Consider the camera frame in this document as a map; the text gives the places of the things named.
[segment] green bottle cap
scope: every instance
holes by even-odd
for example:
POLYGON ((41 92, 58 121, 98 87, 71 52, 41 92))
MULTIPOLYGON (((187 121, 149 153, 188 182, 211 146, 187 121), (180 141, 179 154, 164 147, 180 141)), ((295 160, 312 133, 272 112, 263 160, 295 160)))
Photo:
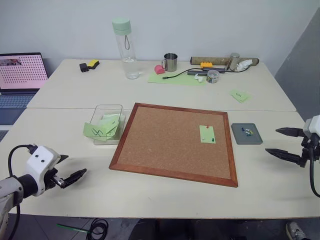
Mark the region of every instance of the green bottle cap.
POLYGON ((128 18, 116 17, 112 20, 113 31, 116 35, 128 35, 131 33, 131 24, 128 18))

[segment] metal cylinder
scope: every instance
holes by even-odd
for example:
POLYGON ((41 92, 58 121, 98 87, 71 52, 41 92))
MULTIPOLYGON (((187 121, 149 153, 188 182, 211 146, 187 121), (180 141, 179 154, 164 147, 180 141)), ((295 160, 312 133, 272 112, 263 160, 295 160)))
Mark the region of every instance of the metal cylinder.
POLYGON ((238 59, 240 58, 240 54, 233 52, 230 55, 229 61, 225 66, 226 71, 234 71, 237 68, 238 59))
POLYGON ((174 53, 167 53, 164 55, 162 60, 162 67, 167 72, 174 72, 177 70, 177 58, 178 56, 174 53))

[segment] green mat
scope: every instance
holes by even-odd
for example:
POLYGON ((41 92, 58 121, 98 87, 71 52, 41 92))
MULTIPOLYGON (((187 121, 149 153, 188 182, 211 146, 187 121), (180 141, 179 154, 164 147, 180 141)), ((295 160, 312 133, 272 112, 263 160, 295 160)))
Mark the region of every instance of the green mat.
POLYGON ((177 75, 177 73, 163 73, 163 74, 157 75, 155 72, 153 72, 149 76, 148 83, 176 84, 176 85, 188 85, 188 86, 201 86, 206 84, 205 76, 203 77, 203 82, 199 83, 198 80, 194 79, 195 76, 188 75, 186 72, 174 78, 162 79, 162 77, 171 77, 174 75, 177 75))

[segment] wooden frame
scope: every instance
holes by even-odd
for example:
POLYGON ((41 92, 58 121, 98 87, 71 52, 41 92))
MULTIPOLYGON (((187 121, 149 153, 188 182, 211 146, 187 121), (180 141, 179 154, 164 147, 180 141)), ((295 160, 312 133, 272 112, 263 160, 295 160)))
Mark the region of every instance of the wooden frame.
POLYGON ((233 154, 233 148, 232 148, 232 142, 231 142, 228 114, 227 114, 227 112, 220 112, 220 111, 210 111, 210 110, 200 110, 200 109, 190 109, 190 108, 181 108, 181 107, 172 107, 172 106, 161 106, 161 105, 152 105, 152 104, 144 104, 144 103, 135 103, 134 107, 132 109, 131 115, 128 119, 127 125, 125 127, 125 130, 122 134, 121 140, 116 148, 116 151, 114 153, 114 156, 112 158, 112 161, 110 163, 109 168, 111 170, 119 170, 119 171, 126 171, 126 172, 156 175, 156 176, 162 176, 162 177, 184 179, 184 180, 203 182, 203 183, 209 183, 209 184, 216 184, 216 185, 223 185, 223 186, 229 186, 229 187, 236 188, 236 187, 238 187, 238 181, 237 181, 236 167, 235 167, 234 154, 233 154), (136 115, 139 107, 174 110, 174 111, 184 111, 184 112, 202 113, 202 114, 222 115, 223 122, 224 122, 224 132, 225 132, 225 139, 226 139, 226 149, 227 149, 227 158, 228 158, 230 178, 207 176, 207 175, 193 174, 193 173, 182 172, 182 171, 174 171, 174 170, 167 170, 167 169, 159 169, 159 168, 118 163, 120 154, 121 154, 122 149, 126 143, 127 136, 129 134, 131 126, 134 122, 135 115, 136 115))

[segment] white wall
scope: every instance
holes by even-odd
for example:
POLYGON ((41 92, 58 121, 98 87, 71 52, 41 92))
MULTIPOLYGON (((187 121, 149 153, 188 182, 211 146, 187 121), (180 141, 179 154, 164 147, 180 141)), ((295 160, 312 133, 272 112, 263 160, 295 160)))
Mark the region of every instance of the white wall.
POLYGON ((113 17, 131 20, 136 56, 167 52, 258 57, 275 74, 319 0, 0 0, 0 53, 41 52, 53 71, 64 58, 118 59, 113 17))
POLYGON ((275 75, 304 120, 320 114, 320 8, 275 75))

